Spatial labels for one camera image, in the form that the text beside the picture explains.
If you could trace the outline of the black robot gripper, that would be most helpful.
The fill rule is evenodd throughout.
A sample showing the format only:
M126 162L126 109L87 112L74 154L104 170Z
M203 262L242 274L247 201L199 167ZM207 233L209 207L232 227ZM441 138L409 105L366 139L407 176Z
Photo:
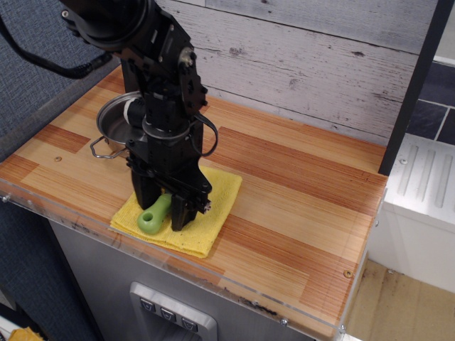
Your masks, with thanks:
M202 174L198 162L202 156L203 123L193 122L179 139L154 139L126 142L130 151L128 166L139 206L151 207L165 189L171 198L171 228L181 231L199 212L210 209L211 184Z

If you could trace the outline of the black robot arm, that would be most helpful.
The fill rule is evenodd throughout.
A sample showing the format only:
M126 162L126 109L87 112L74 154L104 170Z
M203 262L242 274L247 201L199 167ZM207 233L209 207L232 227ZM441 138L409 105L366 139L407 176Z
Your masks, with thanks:
M189 35L154 1L66 1L68 25L88 43L119 57L140 98L127 112L142 132L129 140L127 164L139 205L171 194L171 223L183 229L210 207L212 188L200 171L206 88Z

